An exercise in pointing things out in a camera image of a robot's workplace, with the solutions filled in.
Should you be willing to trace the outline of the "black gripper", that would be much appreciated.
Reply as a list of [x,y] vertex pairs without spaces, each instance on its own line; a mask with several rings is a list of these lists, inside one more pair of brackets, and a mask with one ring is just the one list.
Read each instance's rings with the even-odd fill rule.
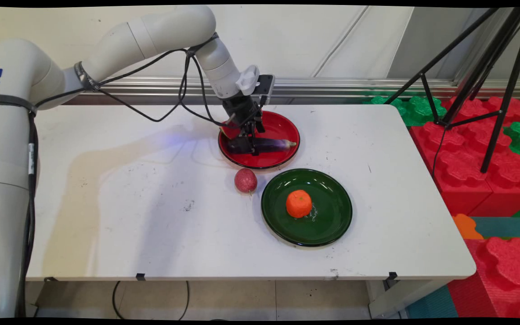
[[238,92],[237,95],[222,99],[222,107],[228,115],[228,120],[224,124],[240,129],[238,138],[248,138],[251,154],[258,156],[259,152],[255,144],[257,134],[265,132],[260,105],[252,99],[251,95]]

